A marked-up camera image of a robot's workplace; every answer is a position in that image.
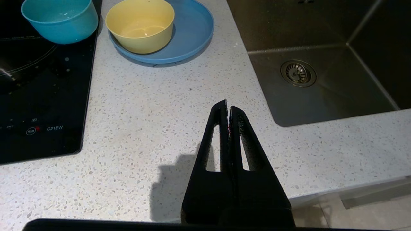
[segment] speckled countertop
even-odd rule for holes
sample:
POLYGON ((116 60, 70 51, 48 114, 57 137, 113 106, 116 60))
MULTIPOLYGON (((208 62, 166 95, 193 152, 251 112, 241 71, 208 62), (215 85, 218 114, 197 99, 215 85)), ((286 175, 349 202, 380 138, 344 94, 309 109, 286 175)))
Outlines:
MULTIPOLYGON (((118 0, 104 0, 103 18, 118 0)), ((146 67, 98 37, 83 150, 0 166, 0 229, 49 218, 178 218, 213 104, 243 109, 290 198, 411 175, 411 110, 283 128, 275 124, 222 0, 197 58, 146 67)))

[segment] induction cooktop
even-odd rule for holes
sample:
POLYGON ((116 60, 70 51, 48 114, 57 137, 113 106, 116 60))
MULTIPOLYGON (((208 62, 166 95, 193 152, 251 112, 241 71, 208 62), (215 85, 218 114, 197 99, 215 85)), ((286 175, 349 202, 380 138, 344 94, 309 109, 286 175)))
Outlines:
MULTIPOLYGON (((98 29, 57 45, 0 0, 0 164, 81 150, 98 29)), ((100 15, 102 0, 93 0, 100 15)))

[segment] stainless steel sink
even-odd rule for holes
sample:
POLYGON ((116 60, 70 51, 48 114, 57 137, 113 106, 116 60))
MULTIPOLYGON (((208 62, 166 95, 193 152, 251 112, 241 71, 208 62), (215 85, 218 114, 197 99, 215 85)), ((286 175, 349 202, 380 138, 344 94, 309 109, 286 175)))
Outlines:
POLYGON ((411 108, 411 1, 227 2, 278 125, 411 108))

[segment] drain strainer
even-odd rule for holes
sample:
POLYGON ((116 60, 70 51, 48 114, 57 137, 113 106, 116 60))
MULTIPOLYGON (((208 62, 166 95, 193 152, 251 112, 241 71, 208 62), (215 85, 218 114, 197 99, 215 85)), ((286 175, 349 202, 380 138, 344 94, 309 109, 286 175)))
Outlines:
POLYGON ((283 78, 297 87, 311 86, 317 79, 314 69, 300 60, 290 60, 281 66, 283 78))

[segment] plate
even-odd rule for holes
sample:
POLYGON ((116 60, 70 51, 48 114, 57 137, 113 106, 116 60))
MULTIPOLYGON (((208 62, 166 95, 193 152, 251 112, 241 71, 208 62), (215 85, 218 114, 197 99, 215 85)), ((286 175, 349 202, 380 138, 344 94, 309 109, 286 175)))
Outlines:
POLYGON ((211 40, 214 19, 210 11, 196 0, 167 0, 175 12, 173 35, 161 50, 137 54, 126 50, 109 32, 110 40, 125 56, 145 63, 165 64, 182 61, 204 48, 211 40))

